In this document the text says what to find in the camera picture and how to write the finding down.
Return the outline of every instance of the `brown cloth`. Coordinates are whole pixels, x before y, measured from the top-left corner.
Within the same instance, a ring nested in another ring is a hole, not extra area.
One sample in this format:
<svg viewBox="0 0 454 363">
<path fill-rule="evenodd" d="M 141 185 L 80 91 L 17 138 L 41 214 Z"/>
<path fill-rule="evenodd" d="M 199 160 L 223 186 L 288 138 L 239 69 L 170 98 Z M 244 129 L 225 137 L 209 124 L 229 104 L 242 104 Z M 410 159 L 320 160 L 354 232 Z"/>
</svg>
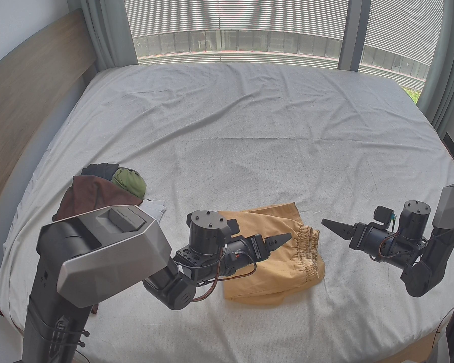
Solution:
<svg viewBox="0 0 454 363">
<path fill-rule="evenodd" d="M 305 226 L 294 203 L 278 204 L 247 211 L 219 211 L 227 219 L 236 219 L 240 234 L 262 238 L 290 232 L 292 239 L 258 263 L 253 275 L 224 282 L 224 297 L 243 304 L 278 305 L 292 293 L 319 283 L 325 264 L 318 254 L 320 232 Z M 249 265 L 236 275 L 253 269 Z"/>
<path fill-rule="evenodd" d="M 142 202 L 143 200 L 140 198 L 104 178 L 93 175 L 74 176 L 73 185 L 62 197 L 61 205 L 52 217 L 52 221 L 59 221 L 108 206 L 128 204 L 139 206 Z"/>
</svg>

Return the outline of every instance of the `wrinkled bed sheet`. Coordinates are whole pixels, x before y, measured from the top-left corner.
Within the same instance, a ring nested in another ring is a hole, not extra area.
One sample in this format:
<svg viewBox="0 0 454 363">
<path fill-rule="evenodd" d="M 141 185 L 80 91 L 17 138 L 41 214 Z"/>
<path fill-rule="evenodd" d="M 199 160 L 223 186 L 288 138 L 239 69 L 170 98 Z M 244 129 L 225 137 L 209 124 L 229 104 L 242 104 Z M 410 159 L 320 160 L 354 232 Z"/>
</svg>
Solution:
<svg viewBox="0 0 454 363">
<path fill-rule="evenodd" d="M 73 175 L 105 161 L 136 169 L 145 197 L 165 201 L 161 226 L 173 249 L 188 242 L 185 217 L 195 209 L 295 201 L 304 223 L 321 230 L 326 277 L 278 307 L 227 302 L 220 284 L 182 311 L 136 284 L 89 317 L 81 352 L 91 361 L 368 362 L 435 330 L 454 305 L 454 252 L 443 281 L 413 298 L 400 269 L 321 226 L 368 223 L 377 205 L 399 213 L 408 199 L 434 212 L 454 183 L 453 160 L 395 81 L 269 64 L 129 66 L 89 84 L 18 207 L 0 270 L 0 309 L 17 328 L 40 227 Z"/>
</svg>

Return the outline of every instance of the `wooden headboard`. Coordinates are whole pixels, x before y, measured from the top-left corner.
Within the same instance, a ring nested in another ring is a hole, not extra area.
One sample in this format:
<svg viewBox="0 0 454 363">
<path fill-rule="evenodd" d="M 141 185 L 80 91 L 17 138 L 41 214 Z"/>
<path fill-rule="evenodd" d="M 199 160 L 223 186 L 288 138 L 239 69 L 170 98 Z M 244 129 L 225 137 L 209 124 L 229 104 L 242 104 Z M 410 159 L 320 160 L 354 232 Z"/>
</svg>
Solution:
<svg viewBox="0 0 454 363">
<path fill-rule="evenodd" d="M 0 61 L 0 194 L 30 138 L 95 60 L 76 10 Z"/>
</svg>

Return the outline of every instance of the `white cloth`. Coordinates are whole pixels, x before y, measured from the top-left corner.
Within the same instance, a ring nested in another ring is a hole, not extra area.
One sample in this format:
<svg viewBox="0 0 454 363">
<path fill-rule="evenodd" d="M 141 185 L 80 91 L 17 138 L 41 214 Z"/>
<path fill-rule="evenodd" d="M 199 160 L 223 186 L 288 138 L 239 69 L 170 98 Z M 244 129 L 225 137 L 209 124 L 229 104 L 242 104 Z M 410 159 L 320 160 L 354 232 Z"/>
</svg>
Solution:
<svg viewBox="0 0 454 363">
<path fill-rule="evenodd" d="M 143 212 L 152 216 L 159 223 L 163 213 L 166 211 L 163 200 L 145 199 L 138 207 Z"/>
<path fill-rule="evenodd" d="M 321 230 L 326 277 L 275 308 L 227 302 L 219 284 L 170 311 L 136 284 L 90 316 L 81 352 L 91 361 L 371 362 L 434 330 L 454 305 L 454 251 L 442 282 L 413 298 L 400 269 L 321 226 L 367 223 L 378 205 L 399 213 L 409 199 L 435 211 L 454 183 L 453 160 L 394 81 L 269 64 L 129 66 L 89 84 L 19 206 L 0 270 L 0 309 L 18 328 L 40 227 L 72 176 L 106 161 L 147 174 L 149 197 L 168 206 L 162 229 L 173 250 L 188 243 L 196 209 L 295 201 Z"/>
</svg>

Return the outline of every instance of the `curtain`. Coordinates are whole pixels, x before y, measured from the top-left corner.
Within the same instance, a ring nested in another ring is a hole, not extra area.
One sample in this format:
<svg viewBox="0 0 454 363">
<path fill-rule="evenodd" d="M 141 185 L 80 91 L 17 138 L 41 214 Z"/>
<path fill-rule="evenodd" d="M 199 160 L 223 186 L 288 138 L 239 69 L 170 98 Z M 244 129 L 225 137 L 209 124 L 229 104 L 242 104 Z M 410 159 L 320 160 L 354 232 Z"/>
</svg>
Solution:
<svg viewBox="0 0 454 363">
<path fill-rule="evenodd" d="M 417 106 L 442 138 L 454 109 L 454 0 L 444 0 L 441 34 Z"/>
<path fill-rule="evenodd" d="M 83 10 L 98 71 L 138 64 L 124 0 L 67 0 L 67 4 L 70 11 Z"/>
</svg>

